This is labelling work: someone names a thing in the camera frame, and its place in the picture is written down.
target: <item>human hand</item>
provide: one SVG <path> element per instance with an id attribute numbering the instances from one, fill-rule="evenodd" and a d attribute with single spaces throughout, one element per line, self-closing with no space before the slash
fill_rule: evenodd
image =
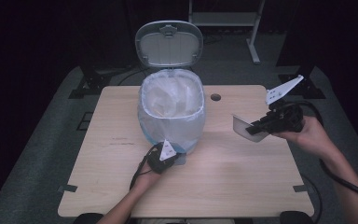
<path id="1" fill-rule="evenodd" d="M 146 192 L 150 189 L 158 180 L 161 178 L 161 175 L 155 173 L 150 168 L 147 161 L 141 169 L 140 175 L 136 178 L 135 184 L 133 186 L 134 189 L 141 190 L 142 192 Z"/>
<path id="2" fill-rule="evenodd" d="M 338 149 L 325 132 L 324 127 L 316 118 L 304 116 L 303 124 L 304 127 L 300 133 L 282 132 L 274 133 L 273 135 L 298 144 L 305 151 L 322 160 L 327 160 L 338 152 Z"/>

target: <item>wooden table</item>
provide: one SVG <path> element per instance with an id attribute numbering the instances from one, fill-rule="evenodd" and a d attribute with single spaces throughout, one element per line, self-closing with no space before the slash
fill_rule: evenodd
<path id="1" fill-rule="evenodd" d="M 106 87 L 96 106 L 58 213 L 106 213 L 129 191 L 150 149 L 137 118 L 140 87 Z M 276 217 L 281 211 L 313 214 L 285 140 L 260 143 L 232 130 L 232 114 L 249 122 L 268 112 L 262 86 L 205 86 L 203 136 L 186 164 L 173 166 L 132 211 L 133 217 Z M 211 95 L 221 95 L 212 101 Z"/>

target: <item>white lid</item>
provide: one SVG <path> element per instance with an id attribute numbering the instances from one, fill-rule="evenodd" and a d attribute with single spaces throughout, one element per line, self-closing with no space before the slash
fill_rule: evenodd
<path id="1" fill-rule="evenodd" d="M 181 67 L 196 63 L 203 39 L 200 29 L 186 21 L 154 21 L 135 36 L 141 62 L 149 67 Z"/>

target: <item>cable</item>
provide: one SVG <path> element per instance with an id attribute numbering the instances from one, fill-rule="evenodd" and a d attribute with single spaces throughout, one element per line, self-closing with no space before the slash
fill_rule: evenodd
<path id="1" fill-rule="evenodd" d="M 353 185 L 352 183 L 334 175 L 326 166 L 326 164 L 324 164 L 324 162 L 322 160 L 319 160 L 322 169 L 324 170 L 324 172 L 330 176 L 333 180 L 335 180 L 338 184 L 354 191 L 355 193 L 358 193 L 358 187 L 356 185 Z"/>
<path id="2" fill-rule="evenodd" d="M 324 120 L 322 119 L 322 115 L 321 113 L 319 113 L 319 110 L 316 108 L 315 105 L 311 104 L 308 101 L 297 101 L 296 103 L 309 107 L 313 111 L 313 113 L 315 113 L 316 119 L 322 124 L 322 126 L 324 126 Z"/>
<path id="3" fill-rule="evenodd" d="M 141 65 L 138 66 L 139 70 L 144 74 L 145 77 L 147 77 L 149 74 L 146 74 L 145 71 L 147 71 L 149 68 L 142 68 Z"/>
<path id="4" fill-rule="evenodd" d="M 101 77 L 114 77 L 114 76 L 118 76 L 121 75 L 123 73 L 129 72 L 132 69 L 131 66 L 127 67 L 127 68 L 120 68 L 120 69 L 116 69 L 117 71 L 112 71 L 112 72 L 108 72 L 105 74 L 100 74 L 98 73 Z"/>
<path id="5" fill-rule="evenodd" d="M 141 73 L 141 72 L 144 73 L 144 71 L 146 71 L 146 70 L 148 70 L 148 69 L 149 69 L 149 68 L 144 68 L 144 69 L 142 69 L 142 70 L 140 70 L 140 71 L 136 71 L 136 72 L 134 72 L 134 73 L 131 73 L 131 74 L 127 75 L 126 77 L 124 77 L 123 79 L 121 79 L 121 80 L 118 82 L 117 85 L 120 86 L 127 78 L 132 77 L 133 75 L 136 75 L 136 74 Z"/>
<path id="6" fill-rule="evenodd" d="M 219 41 L 221 41 L 223 39 L 223 37 L 221 35 L 204 35 L 203 36 L 203 45 L 206 46 L 206 45 L 212 45 L 214 43 L 217 43 Z"/>
<path id="7" fill-rule="evenodd" d="M 136 172 L 135 174 L 133 175 L 132 177 L 132 180 L 131 180 L 131 183 L 130 183 L 130 190 L 132 189 L 132 187 L 134 186 L 135 184 L 135 181 L 136 179 L 138 178 L 138 176 L 140 175 L 145 175 L 149 172 L 151 172 L 152 170 L 149 170 L 149 171 L 146 171 L 146 172 L 143 172 L 141 173 L 141 170 L 142 168 L 144 167 L 146 161 L 147 161 L 147 158 L 149 156 L 149 153 L 153 150 L 153 148 L 155 148 L 155 146 L 152 146 L 146 153 L 146 155 L 144 156 L 144 158 L 142 159 L 142 161 L 139 163 L 139 166 L 138 166 L 138 169 L 136 169 Z M 124 222 L 125 224 L 130 224 L 131 223 L 131 213 L 129 214 L 129 216 L 127 217 L 126 221 Z"/>
<path id="8" fill-rule="evenodd" d="M 313 221 L 314 224 L 319 222 L 319 219 L 321 219 L 322 216 L 322 211 L 323 209 L 323 202 L 322 202 L 322 194 L 321 192 L 318 190 L 318 188 L 316 188 L 316 185 L 310 180 L 309 177 L 307 177 L 306 175 L 300 174 L 304 179 L 306 179 L 308 182 L 310 182 L 312 188 L 315 190 L 316 195 L 318 196 L 319 199 L 319 213 L 318 216 L 315 218 L 315 220 Z"/>

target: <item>white card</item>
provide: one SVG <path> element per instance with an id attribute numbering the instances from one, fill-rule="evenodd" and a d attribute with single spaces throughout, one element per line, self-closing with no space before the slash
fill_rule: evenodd
<path id="1" fill-rule="evenodd" d="M 159 160 L 165 161 L 175 155 L 176 155 L 176 151 L 171 146 L 171 143 L 167 140 L 164 140 L 164 145 L 162 146 L 161 155 L 159 155 Z"/>
<path id="2" fill-rule="evenodd" d="M 283 98 L 292 88 L 294 88 L 302 79 L 303 76 L 298 75 L 297 78 L 294 78 L 288 82 L 283 83 L 281 86 L 275 87 L 272 90 L 267 91 L 266 104 L 270 105 L 275 101 Z"/>

